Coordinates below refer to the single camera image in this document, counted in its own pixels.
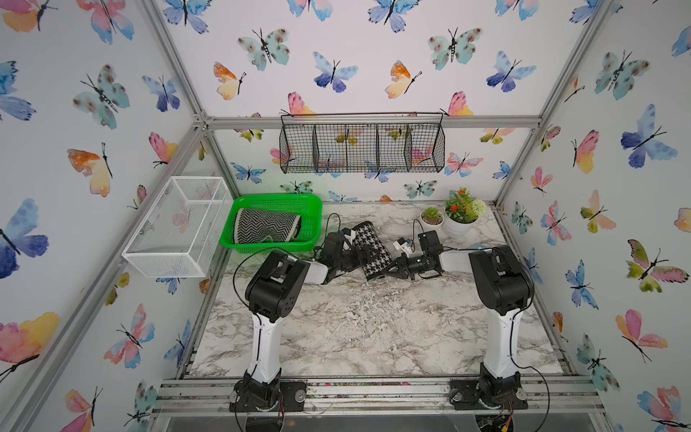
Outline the black white patterned knit scarf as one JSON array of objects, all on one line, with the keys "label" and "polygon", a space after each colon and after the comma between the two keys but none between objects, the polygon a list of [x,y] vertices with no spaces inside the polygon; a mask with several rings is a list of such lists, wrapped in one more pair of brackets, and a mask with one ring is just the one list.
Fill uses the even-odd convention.
[{"label": "black white patterned knit scarf", "polygon": [[384,277],[385,270],[392,264],[393,258],[379,239],[374,225],[370,221],[364,221],[354,226],[353,231],[356,234],[353,246],[356,248],[366,280]]}]

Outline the chevron knit scarf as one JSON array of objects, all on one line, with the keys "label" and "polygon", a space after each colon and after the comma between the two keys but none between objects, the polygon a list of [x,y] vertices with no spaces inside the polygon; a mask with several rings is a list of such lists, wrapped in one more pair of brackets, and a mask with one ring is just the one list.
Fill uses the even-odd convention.
[{"label": "chevron knit scarf", "polygon": [[289,212],[242,208],[233,229],[236,244],[286,243],[296,239],[302,229],[302,217]]}]

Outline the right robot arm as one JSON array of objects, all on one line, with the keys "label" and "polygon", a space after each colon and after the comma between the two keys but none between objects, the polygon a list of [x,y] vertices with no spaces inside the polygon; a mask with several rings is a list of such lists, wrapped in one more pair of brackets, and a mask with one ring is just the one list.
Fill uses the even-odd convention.
[{"label": "right robot arm", "polygon": [[435,248],[418,256],[405,254],[383,269],[383,274],[399,279],[414,279],[433,271],[473,273],[478,297],[488,312],[487,349],[483,371],[494,379],[518,374],[514,360],[518,352],[518,331],[524,312],[534,299],[534,281],[512,248]]}]

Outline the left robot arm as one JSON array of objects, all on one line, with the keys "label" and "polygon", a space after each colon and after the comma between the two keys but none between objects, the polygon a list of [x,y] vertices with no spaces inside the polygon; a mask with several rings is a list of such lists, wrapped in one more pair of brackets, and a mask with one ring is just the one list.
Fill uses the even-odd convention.
[{"label": "left robot arm", "polygon": [[360,266],[354,230],[327,235],[317,260],[304,260],[282,248],[268,254],[251,278],[245,301],[253,320],[253,350],[247,379],[274,384],[281,373],[279,350],[284,321],[292,312],[304,284],[328,284]]}]

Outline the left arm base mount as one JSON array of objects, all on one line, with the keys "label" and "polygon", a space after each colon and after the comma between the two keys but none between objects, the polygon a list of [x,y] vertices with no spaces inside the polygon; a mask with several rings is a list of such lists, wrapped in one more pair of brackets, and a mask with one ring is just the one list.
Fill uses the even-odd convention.
[{"label": "left arm base mount", "polygon": [[258,381],[256,373],[245,372],[234,385],[229,412],[302,412],[307,399],[307,383],[285,381],[277,374],[270,383]]}]

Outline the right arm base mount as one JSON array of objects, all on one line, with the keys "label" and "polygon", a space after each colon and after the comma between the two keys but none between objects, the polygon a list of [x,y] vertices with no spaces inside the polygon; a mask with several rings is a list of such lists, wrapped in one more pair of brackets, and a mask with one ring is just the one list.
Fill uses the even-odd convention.
[{"label": "right arm base mount", "polygon": [[475,379],[452,380],[448,400],[455,410],[527,410],[528,402],[516,372],[506,378],[483,374]]}]

